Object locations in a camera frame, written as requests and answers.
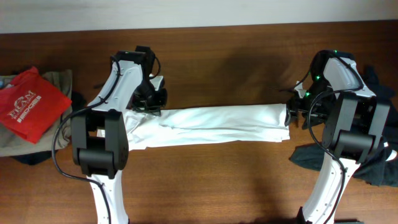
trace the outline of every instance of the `brown wood surface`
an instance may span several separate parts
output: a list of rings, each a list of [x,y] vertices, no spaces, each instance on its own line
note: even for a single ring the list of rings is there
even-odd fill
[[[106,30],[0,35],[0,72],[26,65],[73,70],[73,89],[92,100],[109,75],[109,56],[148,45],[162,62],[168,109],[284,103],[276,89],[303,77],[321,49],[354,53],[398,91],[398,22],[345,22],[187,29]],[[130,152],[124,205],[133,223],[249,223],[295,217],[318,172],[293,165],[311,143],[292,124],[283,143],[231,142]],[[322,127],[316,127],[317,134]],[[58,153],[79,174],[70,147]],[[0,158],[0,223],[96,223],[88,184],[67,179],[52,161],[37,166]],[[397,223],[398,189],[351,180],[337,219]]]

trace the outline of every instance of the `gray fabric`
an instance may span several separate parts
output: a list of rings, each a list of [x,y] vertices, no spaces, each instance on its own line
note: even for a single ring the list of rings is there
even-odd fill
[[[64,72],[47,72],[42,75],[44,79],[49,81],[61,92],[68,96],[70,99],[72,96],[72,71],[65,70]],[[12,76],[0,76],[0,81],[4,82],[4,86],[7,85],[15,75]],[[6,127],[0,124],[0,156],[18,156],[24,154],[30,154],[34,152],[42,152],[51,150],[52,138],[55,130],[58,128],[61,120],[72,112],[70,106],[49,129],[43,134],[40,141],[37,144],[27,142],[14,133],[9,131]],[[68,121],[57,139],[56,149],[63,149],[69,143],[70,137],[70,122]]]

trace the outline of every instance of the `red plastic package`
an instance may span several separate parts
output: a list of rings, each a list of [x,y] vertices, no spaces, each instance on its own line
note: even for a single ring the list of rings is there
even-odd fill
[[[71,103],[32,67],[0,90],[0,123],[35,144]]]

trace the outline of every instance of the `white wall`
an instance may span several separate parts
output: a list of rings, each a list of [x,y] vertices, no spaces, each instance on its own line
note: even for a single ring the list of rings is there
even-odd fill
[[[0,0],[0,33],[398,19],[398,0]]]

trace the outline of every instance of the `folded white towel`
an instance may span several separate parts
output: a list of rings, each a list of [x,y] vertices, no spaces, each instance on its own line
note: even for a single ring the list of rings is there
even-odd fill
[[[216,106],[123,113],[129,150],[230,141],[281,142],[289,138],[286,105]],[[104,131],[98,131],[104,137]]]

